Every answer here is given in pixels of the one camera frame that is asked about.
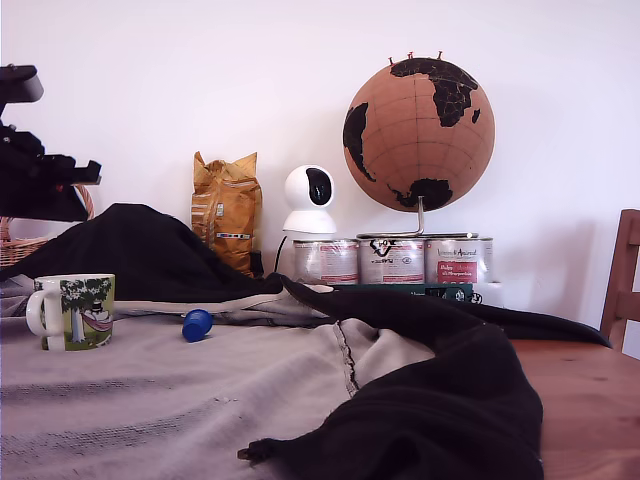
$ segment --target table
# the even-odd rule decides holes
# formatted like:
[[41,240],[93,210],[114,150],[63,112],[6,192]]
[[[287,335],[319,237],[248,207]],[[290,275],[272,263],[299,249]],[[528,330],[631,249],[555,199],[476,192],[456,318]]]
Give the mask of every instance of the table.
[[545,480],[640,479],[640,361],[591,344],[513,345],[544,405]]

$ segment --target ceramic mug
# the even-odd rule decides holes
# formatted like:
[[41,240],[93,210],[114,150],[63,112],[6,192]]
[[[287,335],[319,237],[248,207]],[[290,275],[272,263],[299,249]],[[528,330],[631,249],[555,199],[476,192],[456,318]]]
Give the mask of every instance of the ceramic mug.
[[113,332],[115,275],[38,277],[27,302],[27,325],[51,351],[90,350]]

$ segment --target paint tin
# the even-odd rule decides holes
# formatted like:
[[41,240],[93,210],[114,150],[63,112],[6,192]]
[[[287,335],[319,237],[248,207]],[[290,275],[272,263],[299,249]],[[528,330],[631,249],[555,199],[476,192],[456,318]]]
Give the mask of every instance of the paint tin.
[[428,283],[493,281],[492,238],[427,239],[425,250]]
[[423,239],[380,237],[359,243],[361,283],[424,283]]
[[358,242],[294,240],[295,279],[324,285],[358,283]]

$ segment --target black fabric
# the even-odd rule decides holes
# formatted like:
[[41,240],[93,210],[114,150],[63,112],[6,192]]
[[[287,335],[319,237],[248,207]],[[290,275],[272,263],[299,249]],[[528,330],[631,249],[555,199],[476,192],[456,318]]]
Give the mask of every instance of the black fabric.
[[115,204],[47,242],[0,281],[114,273],[116,300],[222,302],[278,293],[278,278],[253,280],[222,262],[186,225],[145,205]]
[[394,291],[319,294],[277,274],[253,280],[143,205],[110,207],[0,271],[0,281],[72,273],[114,273],[118,300],[221,302],[284,284],[329,315],[321,321],[356,317],[434,350],[436,358],[365,385],[317,430],[239,452],[277,459],[301,480],[541,479],[542,405],[508,337],[608,345],[594,329],[548,315]]
[[392,291],[317,294],[283,282],[298,300],[336,319],[390,328],[436,353],[365,385],[317,430],[238,452],[252,462],[273,459],[287,478],[542,479],[542,403],[505,332],[607,344],[593,329],[549,316],[503,315]]

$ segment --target food bag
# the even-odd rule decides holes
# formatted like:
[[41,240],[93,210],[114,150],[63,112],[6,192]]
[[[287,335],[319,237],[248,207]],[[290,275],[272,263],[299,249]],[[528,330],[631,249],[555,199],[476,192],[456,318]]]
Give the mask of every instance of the food bag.
[[228,265],[254,278],[263,274],[260,254],[262,190],[256,179],[257,153],[205,165],[193,158],[191,228]]

